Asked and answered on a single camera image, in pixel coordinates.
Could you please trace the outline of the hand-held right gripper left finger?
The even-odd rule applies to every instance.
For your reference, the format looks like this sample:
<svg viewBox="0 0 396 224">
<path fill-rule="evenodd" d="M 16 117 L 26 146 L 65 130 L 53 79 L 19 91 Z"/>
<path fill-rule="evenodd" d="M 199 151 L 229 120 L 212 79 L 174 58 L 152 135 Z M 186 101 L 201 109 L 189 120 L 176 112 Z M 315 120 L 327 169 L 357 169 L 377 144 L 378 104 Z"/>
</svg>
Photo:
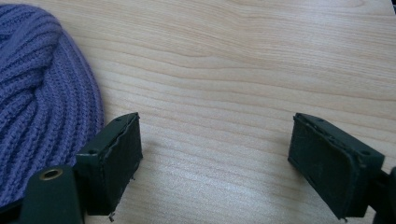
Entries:
<svg viewBox="0 0 396 224">
<path fill-rule="evenodd" d="M 20 224 L 84 224 L 85 216 L 114 213 L 143 158 L 139 115 L 113 119 L 76 154 L 76 164 L 34 174 Z"/>
</svg>

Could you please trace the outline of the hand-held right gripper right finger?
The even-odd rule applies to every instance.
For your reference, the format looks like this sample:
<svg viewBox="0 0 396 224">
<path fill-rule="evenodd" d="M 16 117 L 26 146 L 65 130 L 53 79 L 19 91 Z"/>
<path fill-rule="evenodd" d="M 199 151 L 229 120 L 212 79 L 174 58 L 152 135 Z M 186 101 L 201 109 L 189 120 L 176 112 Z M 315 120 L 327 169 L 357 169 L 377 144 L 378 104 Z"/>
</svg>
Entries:
<svg viewBox="0 0 396 224">
<path fill-rule="evenodd" d="M 396 166 L 382 170 L 385 156 L 325 119 L 297 113 L 288 161 L 339 219 L 364 217 L 396 224 Z"/>
</svg>

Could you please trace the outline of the purple knitted beanie hat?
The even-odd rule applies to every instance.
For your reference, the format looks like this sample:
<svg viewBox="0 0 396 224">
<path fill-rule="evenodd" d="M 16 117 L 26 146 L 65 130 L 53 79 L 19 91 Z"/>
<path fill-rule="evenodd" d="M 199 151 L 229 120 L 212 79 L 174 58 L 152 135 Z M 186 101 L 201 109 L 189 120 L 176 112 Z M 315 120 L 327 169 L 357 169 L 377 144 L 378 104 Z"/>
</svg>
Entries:
<svg viewBox="0 0 396 224">
<path fill-rule="evenodd" d="M 0 207 L 21 199 L 36 172 L 74 164 L 103 124 L 92 70 L 59 21 L 0 4 Z"/>
</svg>

